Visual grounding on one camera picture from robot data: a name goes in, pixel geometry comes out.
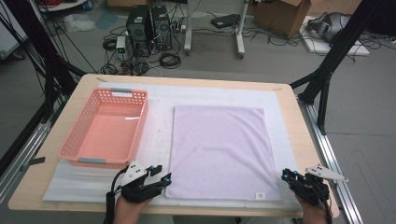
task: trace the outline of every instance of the purple towel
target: purple towel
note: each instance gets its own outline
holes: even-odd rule
[[[169,198],[281,200],[262,108],[177,105],[170,172]]]

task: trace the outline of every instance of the human hand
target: human hand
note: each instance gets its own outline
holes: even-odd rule
[[[304,224],[327,224],[326,212],[321,207],[306,202],[297,194],[295,194],[295,197],[303,208]]]
[[[148,199],[142,203],[130,203],[120,196],[117,199],[114,224],[135,224],[139,219],[140,212],[152,201]]]

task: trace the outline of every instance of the cardboard box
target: cardboard box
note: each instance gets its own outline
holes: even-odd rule
[[[323,0],[319,4],[309,8],[308,15],[318,17],[323,12],[341,12],[353,15],[361,0]]]
[[[133,5],[151,6],[151,0],[107,0],[110,7],[131,7]]]
[[[312,6],[321,0],[275,0],[260,2],[254,14],[254,24],[277,35],[291,38],[299,33],[304,18]]]
[[[247,15],[254,16],[254,13],[256,12],[257,4],[254,3],[254,0],[248,0],[248,5],[247,5]]]

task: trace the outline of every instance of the basket handle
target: basket handle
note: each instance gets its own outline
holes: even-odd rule
[[[131,89],[123,89],[123,88],[111,88],[110,89],[113,96],[119,97],[132,97],[132,90]]]
[[[106,163],[106,159],[84,158],[84,157],[78,158],[77,161],[90,162],[90,163]]]

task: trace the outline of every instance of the wooden table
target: wooden table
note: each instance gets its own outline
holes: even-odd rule
[[[46,210],[46,211],[93,211],[105,212],[104,203],[53,203],[42,200],[58,163],[57,153],[72,128],[81,108],[90,92],[101,82],[135,83],[149,85],[190,86],[207,88],[240,89],[254,91],[274,91],[282,111],[283,120],[290,138],[299,172],[304,168],[319,163],[318,154],[310,133],[304,122],[300,107],[297,104],[291,87],[287,84],[238,82],[221,80],[202,80],[165,77],[119,77],[106,75],[86,75],[78,83],[73,95],[62,114],[54,124],[45,143],[38,151],[36,158],[45,157],[43,163],[32,165],[15,190],[8,203],[10,209]],[[143,213],[173,215],[207,215],[207,216],[240,216],[240,217],[300,217],[300,211],[284,211],[259,208],[221,208],[191,207],[170,205],[149,205]],[[332,213],[338,217],[339,210],[332,200]]]

